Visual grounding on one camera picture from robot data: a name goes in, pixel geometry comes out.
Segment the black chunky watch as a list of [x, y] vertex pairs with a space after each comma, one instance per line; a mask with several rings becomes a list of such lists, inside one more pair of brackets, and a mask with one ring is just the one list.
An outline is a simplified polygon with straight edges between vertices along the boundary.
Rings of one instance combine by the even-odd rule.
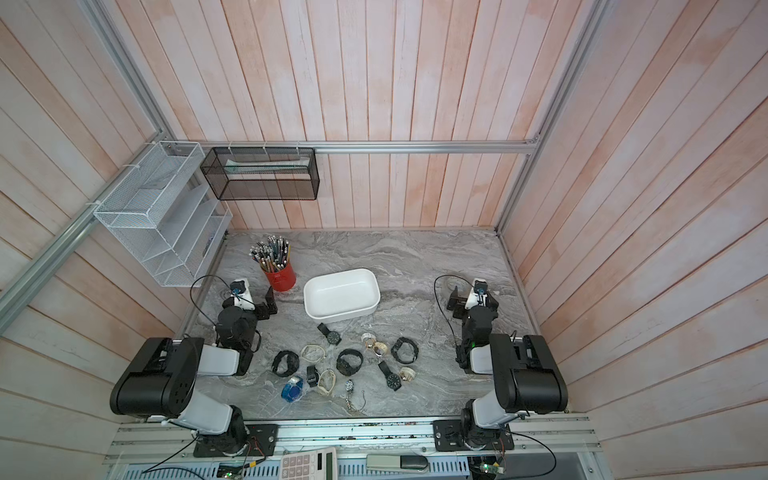
[[281, 350], [272, 361], [271, 371], [280, 378], [288, 378], [297, 372], [299, 366], [300, 357], [296, 352]]
[[391, 354], [399, 364], [411, 365], [418, 359], [419, 347], [414, 340], [399, 337], [391, 348]]

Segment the blue transparent watch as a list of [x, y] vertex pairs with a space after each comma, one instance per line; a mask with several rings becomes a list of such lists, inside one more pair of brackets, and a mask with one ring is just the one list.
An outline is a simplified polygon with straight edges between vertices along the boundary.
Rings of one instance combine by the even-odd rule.
[[288, 403], [300, 400], [304, 395], [304, 379], [300, 376], [292, 376], [281, 390], [281, 398]]

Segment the cream gold watch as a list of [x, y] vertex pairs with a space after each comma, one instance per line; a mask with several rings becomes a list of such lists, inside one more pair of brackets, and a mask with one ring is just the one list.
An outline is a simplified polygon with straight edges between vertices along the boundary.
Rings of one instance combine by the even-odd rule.
[[407, 366], [401, 367], [398, 372], [398, 377], [400, 381], [403, 383], [414, 381], [416, 378], [416, 375], [417, 375], [416, 371]]

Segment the gold bracelet watch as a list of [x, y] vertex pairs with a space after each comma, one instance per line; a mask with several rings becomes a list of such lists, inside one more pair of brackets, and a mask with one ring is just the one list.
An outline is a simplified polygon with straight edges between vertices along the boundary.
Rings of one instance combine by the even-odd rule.
[[372, 350], [377, 357], [382, 357], [389, 353], [389, 347], [385, 343], [379, 341], [376, 341], [373, 344]]

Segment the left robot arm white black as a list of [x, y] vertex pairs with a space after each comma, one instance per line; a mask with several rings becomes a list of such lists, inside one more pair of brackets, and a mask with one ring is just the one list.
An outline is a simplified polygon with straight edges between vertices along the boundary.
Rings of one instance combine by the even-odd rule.
[[249, 307], [245, 306], [250, 302], [247, 295], [231, 293], [215, 326], [217, 344], [207, 345], [201, 337], [152, 337], [110, 395], [110, 409], [116, 415], [161, 418], [193, 431], [196, 458], [267, 457], [275, 450], [277, 426], [248, 425], [239, 407], [215, 400], [196, 387], [203, 377], [245, 375], [261, 344], [258, 322], [278, 313], [273, 289], [262, 303]]

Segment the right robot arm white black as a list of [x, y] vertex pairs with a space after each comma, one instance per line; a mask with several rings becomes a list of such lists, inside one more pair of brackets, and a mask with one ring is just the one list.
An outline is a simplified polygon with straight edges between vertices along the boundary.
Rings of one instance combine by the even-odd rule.
[[563, 412], [568, 405], [566, 382], [544, 337], [495, 333], [498, 308], [481, 280], [465, 295], [455, 288], [446, 302], [447, 311], [461, 321], [455, 347], [459, 367], [493, 380], [491, 391], [468, 401], [461, 413], [459, 435], [472, 449], [499, 442], [502, 428], [515, 419]]

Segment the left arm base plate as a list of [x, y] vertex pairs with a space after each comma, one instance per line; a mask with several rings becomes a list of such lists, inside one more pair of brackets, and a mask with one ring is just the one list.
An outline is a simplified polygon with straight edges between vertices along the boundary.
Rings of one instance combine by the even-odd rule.
[[278, 438], [277, 424], [246, 423], [231, 427], [220, 435], [200, 435], [193, 451], [194, 458], [238, 457], [274, 454]]

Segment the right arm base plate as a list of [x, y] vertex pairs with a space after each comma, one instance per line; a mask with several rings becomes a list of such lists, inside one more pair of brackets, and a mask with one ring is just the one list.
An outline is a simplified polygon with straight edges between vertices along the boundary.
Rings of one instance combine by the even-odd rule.
[[432, 422], [435, 448], [439, 452], [464, 450], [513, 450], [508, 430], [484, 429], [459, 419]]

